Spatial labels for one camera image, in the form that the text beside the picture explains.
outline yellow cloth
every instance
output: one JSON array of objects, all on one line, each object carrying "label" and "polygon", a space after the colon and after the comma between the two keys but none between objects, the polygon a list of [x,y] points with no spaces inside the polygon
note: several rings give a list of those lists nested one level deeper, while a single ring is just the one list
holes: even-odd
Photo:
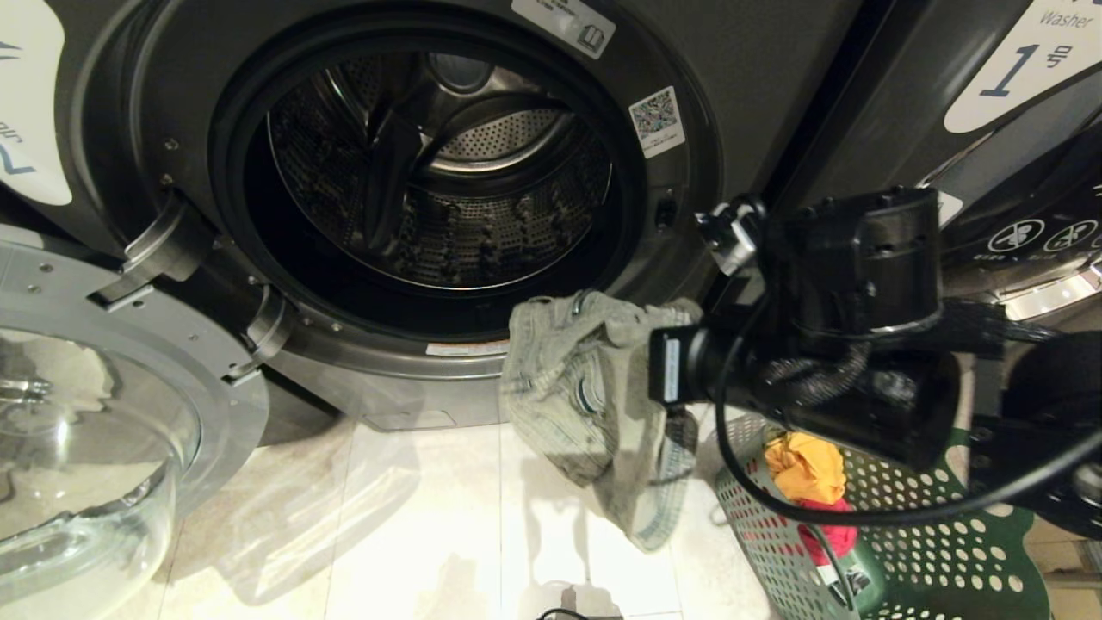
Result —
[{"label": "yellow cloth", "polygon": [[806,433],[789,433],[766,445],[773,481],[790,502],[835,504],[845,494],[845,470],[838,446]]}]

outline tile floor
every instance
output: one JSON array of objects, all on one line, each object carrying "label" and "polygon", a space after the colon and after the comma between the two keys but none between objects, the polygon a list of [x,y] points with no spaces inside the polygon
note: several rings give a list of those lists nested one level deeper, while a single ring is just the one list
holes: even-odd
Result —
[{"label": "tile floor", "polygon": [[775,618],[705,483],[717,459],[702,449],[671,543],[645,555],[509,425],[344,421],[258,450],[111,620]]}]

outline stainless steel drum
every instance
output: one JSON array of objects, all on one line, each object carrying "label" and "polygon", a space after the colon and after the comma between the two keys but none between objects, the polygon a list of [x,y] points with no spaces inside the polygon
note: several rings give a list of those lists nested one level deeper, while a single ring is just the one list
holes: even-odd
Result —
[{"label": "stainless steel drum", "polygon": [[[415,127],[408,153],[389,130],[398,123]],[[326,68],[279,101],[268,129],[310,220],[369,267],[424,286],[485,289],[550,268],[588,231],[612,175],[596,133],[561,101],[462,56]]]}]

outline perforated basket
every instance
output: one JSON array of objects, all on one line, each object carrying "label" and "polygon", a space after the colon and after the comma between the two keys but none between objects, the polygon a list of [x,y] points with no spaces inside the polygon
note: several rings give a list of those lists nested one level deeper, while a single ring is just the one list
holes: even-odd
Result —
[{"label": "perforated basket", "polygon": [[[744,470],[782,498],[765,465],[766,428],[760,418],[746,416],[727,432]],[[954,445],[965,439],[958,432]],[[842,454],[845,498],[855,509],[927,507],[965,492],[944,457],[930,472],[916,475],[851,450]],[[787,620],[1049,618],[1044,581],[1023,547],[1033,524],[1028,511],[995,507],[938,524],[861,529],[857,546],[842,564],[858,562],[872,584],[850,603],[823,584],[798,523],[758,504],[726,469],[716,478],[716,493],[758,579]],[[845,574],[843,567],[834,568]]]}]

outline washing machine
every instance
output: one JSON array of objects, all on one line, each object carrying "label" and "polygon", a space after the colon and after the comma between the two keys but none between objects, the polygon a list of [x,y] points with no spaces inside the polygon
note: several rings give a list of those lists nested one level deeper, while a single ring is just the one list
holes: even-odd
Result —
[{"label": "washing machine", "polygon": [[947,295],[1102,314],[1102,2],[885,2],[858,23],[767,202],[936,187]]},{"label": "washing machine", "polygon": [[268,368],[377,428],[497,423],[516,302],[702,294],[692,211],[764,186],[857,4],[15,0],[2,178],[132,262],[179,228],[136,271],[279,307]]},{"label": "washing machine", "polygon": [[36,508],[0,503],[33,515],[4,611],[148,577],[272,378],[494,424],[518,301],[701,297],[693,213],[765,187],[858,4],[7,1],[0,460]]}]

